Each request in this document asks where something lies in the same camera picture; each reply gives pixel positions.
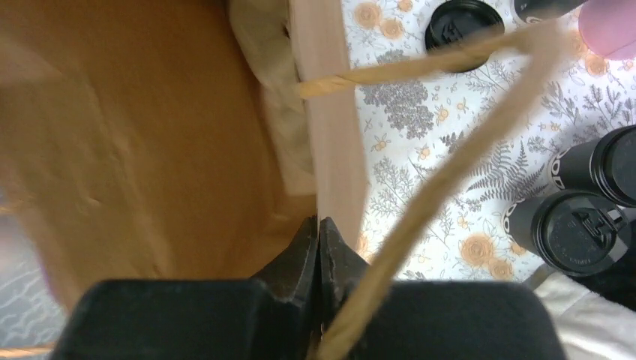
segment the white fabric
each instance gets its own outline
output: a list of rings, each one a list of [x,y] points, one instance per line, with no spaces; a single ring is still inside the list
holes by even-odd
[[[636,359],[636,313],[555,273],[535,290],[570,360]]]

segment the floral tablecloth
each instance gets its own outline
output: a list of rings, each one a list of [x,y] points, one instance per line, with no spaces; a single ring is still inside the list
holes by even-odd
[[[423,31],[442,0],[343,0],[353,67],[420,56]],[[506,31],[517,24],[509,0],[486,1]],[[578,10],[562,18],[577,61],[546,84],[520,135],[493,147],[424,232],[399,278],[523,281],[542,264],[511,242],[501,213],[520,197],[555,191],[546,163],[573,144],[635,123],[633,61],[591,53],[577,30]],[[523,71],[523,57],[491,56],[477,70],[435,79],[366,86],[356,91],[370,193],[359,250],[374,253],[409,198],[458,141],[475,128]]]

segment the twisted paper handle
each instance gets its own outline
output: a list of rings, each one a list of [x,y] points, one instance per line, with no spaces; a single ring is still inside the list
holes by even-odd
[[[353,70],[344,75],[300,85],[301,96],[308,98],[357,84],[404,80],[434,71],[474,65],[484,55],[503,47],[515,47],[532,57],[524,75],[512,86],[508,96],[499,102],[484,124],[411,200],[373,265],[368,268],[358,287],[322,336],[322,343],[316,354],[318,360],[344,359],[355,346],[372,316],[380,308],[393,277],[413,249],[420,232],[492,144],[508,135],[520,123],[521,115],[530,109],[541,93],[542,86],[555,70],[565,48],[563,44],[556,22],[545,22],[513,34],[463,46],[461,51],[446,51],[442,55],[420,60]]]

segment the orange flower print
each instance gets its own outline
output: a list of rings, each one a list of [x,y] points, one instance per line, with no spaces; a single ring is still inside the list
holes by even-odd
[[[353,19],[361,28],[371,30],[380,24],[382,9],[374,2],[363,2],[353,10]]]
[[[479,267],[487,264],[493,257],[494,245],[490,236],[482,234],[472,234],[461,243],[461,258],[472,267]]]
[[[437,115],[437,124],[444,122],[444,120],[449,117],[449,111],[443,105],[435,106],[435,110]]]
[[[571,47],[571,51],[574,53],[577,59],[582,59],[587,54],[587,45],[581,37],[581,33],[578,29],[573,29],[568,33],[568,42]]]
[[[404,27],[402,27],[402,22],[398,19],[382,21],[382,23],[379,24],[379,30],[385,38],[391,40],[402,38],[402,34],[404,34]]]
[[[386,134],[382,135],[382,139],[377,136],[375,136],[375,138],[377,142],[376,145],[371,147],[371,151],[381,152],[386,147],[386,144],[391,143],[391,140],[386,139]]]
[[[397,3],[397,8],[400,9],[400,11],[408,13],[409,11],[411,11],[413,9],[413,1],[411,1],[411,0],[400,0]]]
[[[421,254],[418,255],[418,263],[420,264],[426,263],[430,259],[431,259],[430,257],[426,257],[426,254],[424,251],[422,251]]]
[[[457,109],[464,114],[466,113],[466,110],[469,110],[468,106],[466,106],[466,98],[464,98],[462,102],[457,103]]]
[[[517,256],[521,256],[524,255],[526,252],[528,252],[528,250],[522,248],[521,246],[519,246],[519,244],[517,244],[516,242],[512,241],[510,243],[510,251]]]
[[[427,146],[424,146],[423,148],[415,148],[415,150],[418,152],[419,160],[426,160],[429,156],[431,156],[431,150]]]
[[[457,225],[462,229],[470,230],[470,226],[473,225],[473,223],[469,222],[466,219],[466,214],[462,214],[460,217],[457,218]]]
[[[630,71],[634,67],[634,60],[625,60],[622,62],[622,66],[618,70]]]
[[[364,232],[360,233],[360,236],[358,237],[358,244],[356,244],[355,247],[355,252],[358,253],[364,261],[370,263],[374,257],[374,253],[369,251],[369,238]]]
[[[488,272],[495,280],[512,280],[512,264],[503,259],[490,259]]]
[[[593,77],[602,77],[608,73],[608,61],[601,56],[588,54],[585,57],[585,70]]]

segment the black plastic lid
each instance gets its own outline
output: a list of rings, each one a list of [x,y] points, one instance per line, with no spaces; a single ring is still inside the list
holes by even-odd
[[[605,178],[627,203],[636,205],[636,127],[625,129],[610,145],[604,164]]]
[[[604,197],[571,193],[546,212],[541,247],[552,265],[574,276],[609,269],[632,243],[625,214]]]
[[[503,20],[490,5],[478,0],[450,0],[441,4],[431,15],[424,31],[424,45],[427,51],[431,51],[493,26],[498,26],[503,34]],[[476,67],[458,72],[474,70],[487,60],[488,57]]]

